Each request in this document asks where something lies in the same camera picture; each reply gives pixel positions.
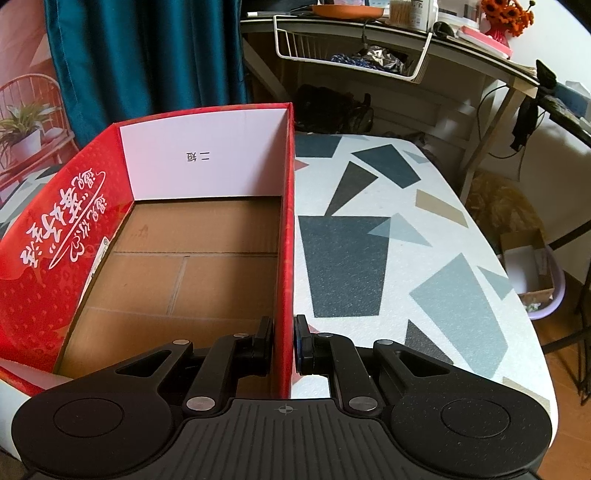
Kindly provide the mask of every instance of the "wooden floor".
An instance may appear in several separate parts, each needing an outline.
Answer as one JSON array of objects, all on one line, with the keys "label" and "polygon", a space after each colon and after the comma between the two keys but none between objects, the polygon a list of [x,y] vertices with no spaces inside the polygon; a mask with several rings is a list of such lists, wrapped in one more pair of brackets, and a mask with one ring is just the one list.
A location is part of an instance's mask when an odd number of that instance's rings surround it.
[{"label": "wooden floor", "polygon": [[[567,294],[550,317],[534,322],[542,344],[580,329],[580,317],[573,314],[580,283],[567,274]],[[591,312],[591,294],[586,311]],[[578,375],[577,346],[546,356],[558,401],[558,433],[538,472],[544,480],[591,480],[591,401],[580,406],[574,386]]]}]

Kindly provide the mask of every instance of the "cardboard box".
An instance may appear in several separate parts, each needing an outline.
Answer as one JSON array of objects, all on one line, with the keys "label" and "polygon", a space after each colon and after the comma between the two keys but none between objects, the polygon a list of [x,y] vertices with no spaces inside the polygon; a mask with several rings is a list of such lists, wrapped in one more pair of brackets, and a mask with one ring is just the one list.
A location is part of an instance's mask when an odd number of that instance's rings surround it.
[{"label": "cardboard box", "polygon": [[240,388],[288,398],[292,124],[290,104],[115,124],[26,205],[0,241],[0,446],[15,453],[12,416],[51,384],[175,339],[255,333],[264,315],[272,374]]},{"label": "cardboard box", "polygon": [[501,250],[507,276],[523,304],[548,302],[554,282],[540,230],[503,233]]}]

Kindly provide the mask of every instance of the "circular pad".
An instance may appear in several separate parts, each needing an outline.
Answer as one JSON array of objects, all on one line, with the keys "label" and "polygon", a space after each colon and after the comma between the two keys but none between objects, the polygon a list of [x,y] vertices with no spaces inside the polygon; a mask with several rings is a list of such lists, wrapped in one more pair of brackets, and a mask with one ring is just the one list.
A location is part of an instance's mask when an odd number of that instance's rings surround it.
[{"label": "circular pad", "polygon": [[532,398],[493,387],[498,392],[474,396],[407,394],[392,410],[392,434],[406,454],[436,472],[462,478],[515,475],[543,457],[550,420]]},{"label": "circular pad", "polygon": [[64,391],[74,382],[17,411],[12,438],[29,469],[58,478],[120,476],[157,455],[173,434],[171,410],[157,393]]},{"label": "circular pad", "polygon": [[117,403],[102,398],[74,400],[59,408],[53,417],[56,427],[66,435],[92,438],[115,430],[123,420]]},{"label": "circular pad", "polygon": [[494,437],[504,432],[511,422],[503,407],[479,398],[448,403],[441,411],[441,419],[450,430],[475,439]]}]

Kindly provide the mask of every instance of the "orange plate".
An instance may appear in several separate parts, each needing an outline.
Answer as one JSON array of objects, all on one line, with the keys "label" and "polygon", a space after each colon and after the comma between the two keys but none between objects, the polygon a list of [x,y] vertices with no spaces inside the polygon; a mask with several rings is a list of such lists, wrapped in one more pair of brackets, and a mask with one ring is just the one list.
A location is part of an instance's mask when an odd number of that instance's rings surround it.
[{"label": "orange plate", "polygon": [[383,8],[366,5],[312,5],[312,11],[320,17],[340,20],[366,20],[384,15]]}]

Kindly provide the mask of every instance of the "white wire basket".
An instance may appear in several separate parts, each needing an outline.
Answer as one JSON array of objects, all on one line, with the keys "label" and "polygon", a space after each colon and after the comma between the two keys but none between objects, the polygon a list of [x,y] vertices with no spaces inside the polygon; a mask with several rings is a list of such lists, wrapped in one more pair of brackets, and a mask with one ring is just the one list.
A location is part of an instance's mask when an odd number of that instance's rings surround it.
[{"label": "white wire basket", "polygon": [[431,44],[433,33],[427,35],[425,45],[420,52],[402,47],[385,46],[385,48],[403,53],[408,57],[404,63],[402,74],[399,74],[331,61],[330,59],[335,54],[351,56],[357,53],[363,46],[362,41],[344,39],[343,37],[328,34],[291,32],[278,26],[279,17],[280,15],[273,17],[273,30],[275,33],[275,51],[282,59],[360,70],[410,83],[421,83],[423,81],[429,63],[427,50]]}]

